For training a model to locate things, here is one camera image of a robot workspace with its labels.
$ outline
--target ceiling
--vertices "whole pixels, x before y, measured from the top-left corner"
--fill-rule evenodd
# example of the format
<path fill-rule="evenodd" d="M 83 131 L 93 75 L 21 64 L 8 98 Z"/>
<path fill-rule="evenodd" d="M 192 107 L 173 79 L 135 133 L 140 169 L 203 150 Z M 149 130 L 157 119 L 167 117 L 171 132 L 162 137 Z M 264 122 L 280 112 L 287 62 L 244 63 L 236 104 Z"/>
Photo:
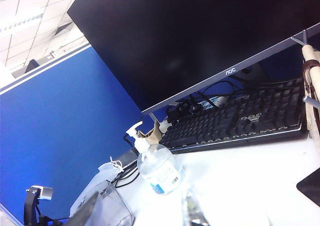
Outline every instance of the ceiling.
<path fill-rule="evenodd" d="M 74 0 L 0 0 L 0 21 L 40 9 L 43 17 L 13 34 L 0 33 L 0 62 L 11 72 L 55 51 L 63 54 L 88 41 L 67 15 Z M 56 34 L 60 26 L 70 25 Z"/>

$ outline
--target blue cubicle panel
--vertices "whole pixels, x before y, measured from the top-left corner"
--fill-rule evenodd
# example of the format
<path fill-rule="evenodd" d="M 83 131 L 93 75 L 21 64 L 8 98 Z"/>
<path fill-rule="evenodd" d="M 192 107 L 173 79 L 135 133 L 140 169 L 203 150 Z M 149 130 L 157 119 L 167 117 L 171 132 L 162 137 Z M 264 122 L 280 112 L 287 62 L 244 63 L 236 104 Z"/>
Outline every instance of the blue cubicle panel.
<path fill-rule="evenodd" d="M 69 209 L 97 167 L 129 149 L 140 110 L 90 47 L 0 96 L 0 202 L 21 222 L 25 190 L 53 188 L 40 210 Z"/>

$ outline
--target hand sanitizer bottle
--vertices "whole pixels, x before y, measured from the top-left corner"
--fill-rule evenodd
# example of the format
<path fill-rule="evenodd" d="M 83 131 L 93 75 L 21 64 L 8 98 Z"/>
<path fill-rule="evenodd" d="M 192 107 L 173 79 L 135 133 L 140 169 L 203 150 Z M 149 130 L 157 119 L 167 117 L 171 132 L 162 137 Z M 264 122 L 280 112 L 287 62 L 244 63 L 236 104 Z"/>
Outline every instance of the hand sanitizer bottle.
<path fill-rule="evenodd" d="M 181 184 L 185 171 L 168 148 L 161 144 L 150 145 L 145 138 L 138 137 L 136 127 L 142 123 L 140 121 L 126 131 L 135 138 L 134 147 L 139 152 L 138 170 L 157 194 L 167 195 Z"/>

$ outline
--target keyboard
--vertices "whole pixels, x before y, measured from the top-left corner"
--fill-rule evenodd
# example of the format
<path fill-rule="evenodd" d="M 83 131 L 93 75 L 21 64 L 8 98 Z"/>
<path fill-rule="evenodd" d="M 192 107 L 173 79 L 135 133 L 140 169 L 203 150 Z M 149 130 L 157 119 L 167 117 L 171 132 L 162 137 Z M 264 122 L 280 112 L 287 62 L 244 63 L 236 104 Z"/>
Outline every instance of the keyboard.
<path fill-rule="evenodd" d="M 180 154 L 306 138 L 303 96 L 302 78 L 257 86 L 219 108 L 183 116 L 160 144 Z"/>

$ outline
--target desk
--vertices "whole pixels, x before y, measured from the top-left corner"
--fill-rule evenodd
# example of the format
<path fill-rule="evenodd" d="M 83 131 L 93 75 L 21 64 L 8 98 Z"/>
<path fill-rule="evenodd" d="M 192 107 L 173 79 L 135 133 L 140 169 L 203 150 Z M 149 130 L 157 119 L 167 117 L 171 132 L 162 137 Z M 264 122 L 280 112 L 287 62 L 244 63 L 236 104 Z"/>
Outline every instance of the desk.
<path fill-rule="evenodd" d="M 320 207 L 296 184 L 320 168 L 312 139 L 177 155 L 211 226 L 320 225 Z M 136 216 L 135 226 L 181 226 L 181 187 L 156 195 L 139 176 L 119 192 Z"/>

